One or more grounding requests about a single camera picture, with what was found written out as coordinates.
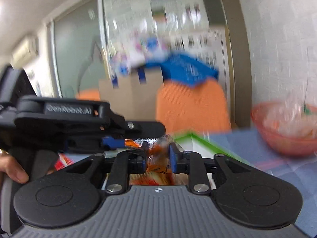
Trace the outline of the person's left hand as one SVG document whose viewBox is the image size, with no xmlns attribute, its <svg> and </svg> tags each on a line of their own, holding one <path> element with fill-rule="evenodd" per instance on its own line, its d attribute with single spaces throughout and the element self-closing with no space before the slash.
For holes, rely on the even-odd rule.
<svg viewBox="0 0 317 238">
<path fill-rule="evenodd" d="M 6 152 L 0 156 L 1 185 L 3 184 L 4 175 L 10 177 L 13 181 L 25 184 L 29 176 L 17 160 Z"/>
</svg>

